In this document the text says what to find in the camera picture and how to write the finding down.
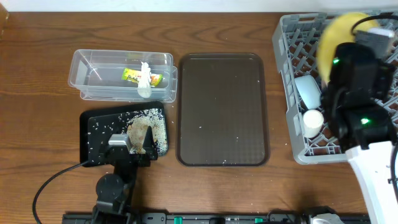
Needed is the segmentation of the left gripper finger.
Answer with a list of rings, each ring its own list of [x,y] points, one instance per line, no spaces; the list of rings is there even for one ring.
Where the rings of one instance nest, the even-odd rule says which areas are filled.
[[[146,152],[155,152],[155,144],[153,139],[152,127],[148,126],[146,135],[142,144],[143,150]]]
[[[98,138],[98,152],[106,152],[109,149],[109,140],[112,134],[100,134]]]

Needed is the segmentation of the yellow plate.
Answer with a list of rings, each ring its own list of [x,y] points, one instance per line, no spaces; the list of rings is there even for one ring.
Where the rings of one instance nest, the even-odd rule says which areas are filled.
[[[369,63],[376,61],[374,50],[366,45],[355,42],[355,37],[351,33],[352,27],[360,21],[369,17],[362,12],[349,12],[334,18],[323,30],[318,42],[317,67],[318,74],[322,80],[323,88],[326,88],[330,81],[330,72],[335,59],[335,53],[340,44],[348,43],[347,47],[354,47],[348,50],[348,54],[361,52],[363,58],[367,56]]]

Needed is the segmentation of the light blue bowl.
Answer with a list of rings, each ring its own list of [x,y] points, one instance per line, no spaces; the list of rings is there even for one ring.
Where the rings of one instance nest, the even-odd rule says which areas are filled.
[[[321,106],[321,91],[315,79],[311,75],[304,75],[295,78],[295,84],[307,109],[314,110]]]

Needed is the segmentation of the white napkin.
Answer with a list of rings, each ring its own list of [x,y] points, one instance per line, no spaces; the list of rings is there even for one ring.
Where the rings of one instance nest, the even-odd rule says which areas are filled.
[[[138,94],[143,98],[149,98],[152,94],[152,89],[150,85],[150,67],[146,62],[141,63],[141,77],[139,78],[139,83],[137,87]]]

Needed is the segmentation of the white cup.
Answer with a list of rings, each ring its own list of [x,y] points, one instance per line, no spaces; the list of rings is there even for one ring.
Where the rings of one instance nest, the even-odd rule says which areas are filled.
[[[321,130],[324,117],[318,110],[308,110],[303,115],[304,136],[314,138]]]

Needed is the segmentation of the green snack wrapper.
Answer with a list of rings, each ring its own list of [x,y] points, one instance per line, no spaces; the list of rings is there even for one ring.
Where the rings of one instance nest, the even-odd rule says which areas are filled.
[[[130,69],[130,68],[125,68],[124,71],[123,71],[121,79],[138,84],[139,80],[142,77],[142,75],[143,75],[142,71],[133,70],[133,69]],[[151,85],[151,87],[156,87],[163,80],[163,77],[164,76],[162,74],[150,73],[150,85]]]

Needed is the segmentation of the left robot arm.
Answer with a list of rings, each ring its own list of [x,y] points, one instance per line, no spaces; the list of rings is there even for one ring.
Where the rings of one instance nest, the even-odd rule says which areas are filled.
[[[105,164],[114,167],[112,174],[102,176],[96,184],[97,200],[90,220],[91,224],[128,224],[140,222],[132,212],[132,193],[139,167],[149,167],[158,159],[152,128],[146,129],[142,143],[143,154],[132,154],[132,143],[127,134],[114,134],[100,152]]]

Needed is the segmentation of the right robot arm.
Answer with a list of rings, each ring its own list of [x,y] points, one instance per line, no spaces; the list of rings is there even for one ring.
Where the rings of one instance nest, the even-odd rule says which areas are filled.
[[[395,66],[354,42],[337,46],[320,101],[329,129],[354,170],[371,223],[397,223],[397,131],[376,100],[387,97]]]

